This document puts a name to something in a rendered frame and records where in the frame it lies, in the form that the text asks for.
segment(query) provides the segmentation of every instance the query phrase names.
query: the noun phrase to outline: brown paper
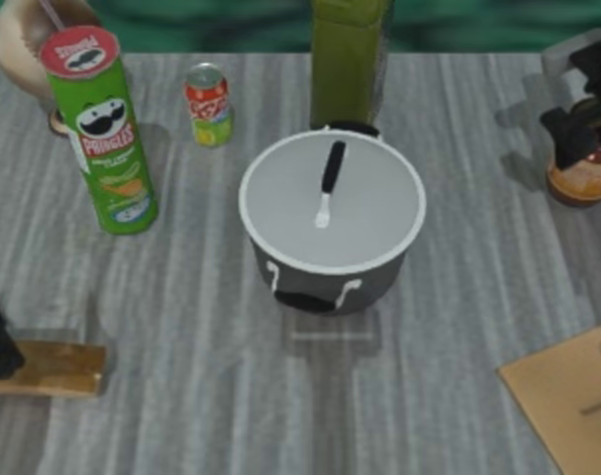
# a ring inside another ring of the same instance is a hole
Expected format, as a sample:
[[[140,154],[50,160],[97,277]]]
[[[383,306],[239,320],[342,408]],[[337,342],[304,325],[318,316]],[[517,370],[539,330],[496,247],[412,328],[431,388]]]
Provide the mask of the brown paper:
[[[499,374],[564,475],[601,475],[601,327]]]

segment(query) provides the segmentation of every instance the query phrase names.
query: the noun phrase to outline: pot lid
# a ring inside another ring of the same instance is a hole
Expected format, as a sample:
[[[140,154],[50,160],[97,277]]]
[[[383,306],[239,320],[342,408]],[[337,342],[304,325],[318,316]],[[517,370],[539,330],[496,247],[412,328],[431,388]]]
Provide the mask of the pot lid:
[[[330,218],[320,227],[329,158]],[[326,274],[363,271],[399,255],[423,224],[425,201],[419,175],[397,150],[335,130],[274,144],[251,164],[240,193],[248,233],[265,252]]]

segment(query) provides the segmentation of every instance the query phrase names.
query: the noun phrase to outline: gray wooden surface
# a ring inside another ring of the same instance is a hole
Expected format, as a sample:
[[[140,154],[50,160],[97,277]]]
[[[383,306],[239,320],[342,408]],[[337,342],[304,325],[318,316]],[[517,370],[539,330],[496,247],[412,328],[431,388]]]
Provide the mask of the gray wooden surface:
[[[232,143],[195,145],[181,81],[226,71]],[[530,55],[393,55],[378,126],[429,215],[374,308],[320,321],[260,281],[237,191],[307,128],[305,55],[128,55],[160,217],[111,237],[71,148],[0,73],[0,304],[16,336],[107,344],[89,401],[0,397],[0,474],[554,474],[501,364],[601,323],[601,205],[544,190]]]

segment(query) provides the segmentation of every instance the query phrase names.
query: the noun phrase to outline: straw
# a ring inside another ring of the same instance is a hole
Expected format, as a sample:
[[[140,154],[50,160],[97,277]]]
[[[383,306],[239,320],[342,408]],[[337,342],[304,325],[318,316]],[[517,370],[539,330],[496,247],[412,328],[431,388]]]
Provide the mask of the straw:
[[[58,13],[55,11],[55,8],[51,5],[50,0],[40,0],[41,6],[47,16],[50,17],[50,20],[53,22],[58,31],[64,30],[64,23],[58,16]]]

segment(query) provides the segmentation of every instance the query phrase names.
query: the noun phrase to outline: gray cooking pot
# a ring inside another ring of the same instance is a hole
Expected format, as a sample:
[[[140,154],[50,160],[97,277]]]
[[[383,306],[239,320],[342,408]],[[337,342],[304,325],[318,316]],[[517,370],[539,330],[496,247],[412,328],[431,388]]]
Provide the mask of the gray cooking pot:
[[[334,316],[390,288],[423,225],[426,194],[377,129],[334,123],[265,150],[243,177],[239,207],[273,296]]]

